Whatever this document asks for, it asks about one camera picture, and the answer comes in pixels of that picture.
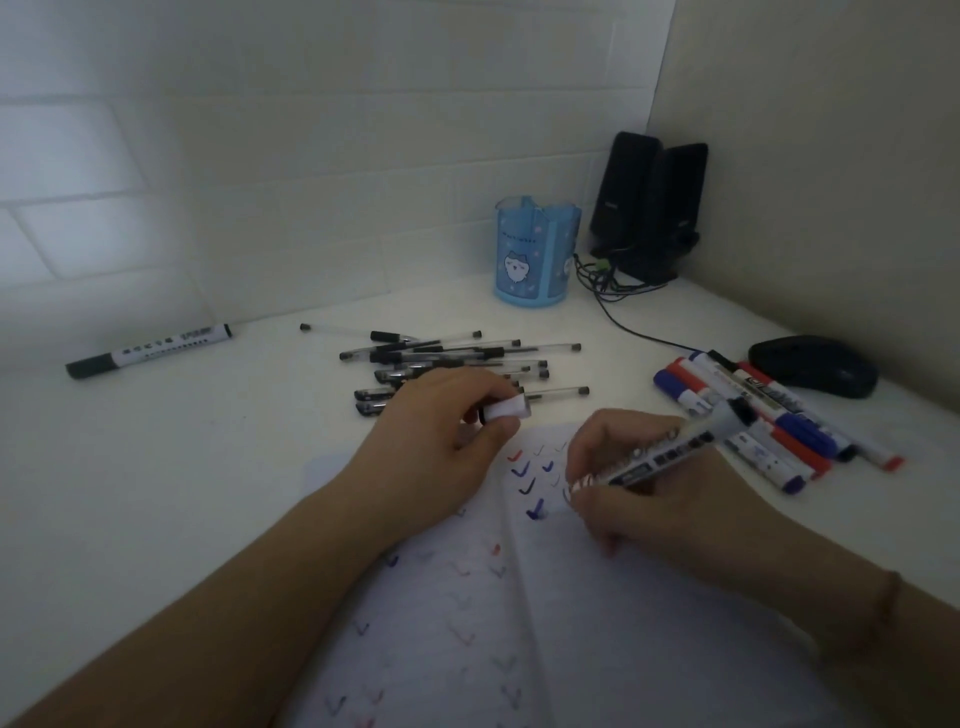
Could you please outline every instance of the pen holder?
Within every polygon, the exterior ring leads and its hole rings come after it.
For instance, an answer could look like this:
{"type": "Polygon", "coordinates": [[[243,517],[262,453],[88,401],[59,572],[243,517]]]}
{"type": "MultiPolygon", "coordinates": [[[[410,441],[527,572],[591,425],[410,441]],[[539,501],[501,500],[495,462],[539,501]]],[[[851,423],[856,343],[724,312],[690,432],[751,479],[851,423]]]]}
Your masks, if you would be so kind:
{"type": "Polygon", "coordinates": [[[566,298],[580,216],[572,203],[539,206],[532,197],[497,203],[493,292],[507,303],[529,307],[566,298]]]}

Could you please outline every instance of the white desk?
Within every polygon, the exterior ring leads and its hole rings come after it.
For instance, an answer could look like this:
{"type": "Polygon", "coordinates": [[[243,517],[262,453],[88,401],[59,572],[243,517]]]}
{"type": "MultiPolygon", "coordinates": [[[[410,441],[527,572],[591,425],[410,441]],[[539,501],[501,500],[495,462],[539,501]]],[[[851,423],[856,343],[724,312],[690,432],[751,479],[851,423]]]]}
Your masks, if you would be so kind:
{"type": "MultiPolygon", "coordinates": [[[[0,722],[264,530],[297,500],[307,461],[356,446],[372,421],[352,391],[375,386],[373,366],[337,352],[364,331],[582,342],[549,356],[550,384],[591,396],[538,404],[527,426],[679,411],[652,383],[679,354],[616,329],[575,283],[535,310],[490,288],[473,277],[236,326],[230,342],[83,382],[62,366],[0,377],[0,722]]],[[[612,312],[731,358],[786,333],[683,280],[612,312]]],[[[889,382],[867,401],[811,399],[895,445],[901,473],[858,460],[790,499],[742,472],[793,518],[960,604],[960,418],[889,382]]]]}

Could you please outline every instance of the notebook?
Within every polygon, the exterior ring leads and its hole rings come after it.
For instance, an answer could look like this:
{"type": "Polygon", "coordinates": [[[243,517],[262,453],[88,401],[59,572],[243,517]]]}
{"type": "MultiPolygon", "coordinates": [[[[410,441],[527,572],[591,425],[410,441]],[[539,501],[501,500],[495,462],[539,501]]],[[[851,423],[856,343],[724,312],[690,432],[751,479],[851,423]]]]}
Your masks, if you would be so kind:
{"type": "MultiPolygon", "coordinates": [[[[460,512],[383,554],[278,724],[846,725],[777,615],[630,547],[599,554],[567,500],[575,431],[521,430],[460,512]]],[[[305,491],[347,461],[311,462],[305,491]]]]}

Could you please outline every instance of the wrist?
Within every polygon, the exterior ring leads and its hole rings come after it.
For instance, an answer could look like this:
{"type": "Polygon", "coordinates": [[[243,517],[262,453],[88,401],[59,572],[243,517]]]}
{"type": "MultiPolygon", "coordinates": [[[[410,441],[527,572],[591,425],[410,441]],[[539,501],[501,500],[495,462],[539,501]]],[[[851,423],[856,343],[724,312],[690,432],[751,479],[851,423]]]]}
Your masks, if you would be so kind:
{"type": "Polygon", "coordinates": [[[315,538],[335,541],[372,562],[400,538],[380,509],[358,491],[356,481],[344,472],[306,497],[298,508],[308,522],[328,524],[323,533],[314,533],[315,538]]]}
{"type": "Polygon", "coordinates": [[[778,537],[743,591],[791,619],[821,647],[859,640],[886,587],[887,571],[782,518],[778,537]]]}

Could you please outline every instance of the hand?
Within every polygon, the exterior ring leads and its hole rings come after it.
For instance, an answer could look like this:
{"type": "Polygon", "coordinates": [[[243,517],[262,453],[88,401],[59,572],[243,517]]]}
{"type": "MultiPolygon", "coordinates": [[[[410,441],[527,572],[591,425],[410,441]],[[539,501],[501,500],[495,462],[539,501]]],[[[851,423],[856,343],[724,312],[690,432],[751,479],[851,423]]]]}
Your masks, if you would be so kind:
{"type": "Polygon", "coordinates": [[[461,421],[476,405],[517,394],[486,369],[439,369],[404,384],[344,471],[330,483],[378,523],[384,547],[455,513],[479,489],[490,463],[520,427],[498,418],[464,444],[461,421]]]}
{"type": "MultiPolygon", "coordinates": [[[[599,410],[570,442],[566,479],[572,483],[597,473],[683,422],[599,410]]],[[[800,529],[764,501],[716,448],[658,475],[651,496],[593,486],[574,493],[570,502],[608,555],[618,539],[627,538],[702,579],[741,591],[776,568],[778,545],[786,547],[800,529]]]]}

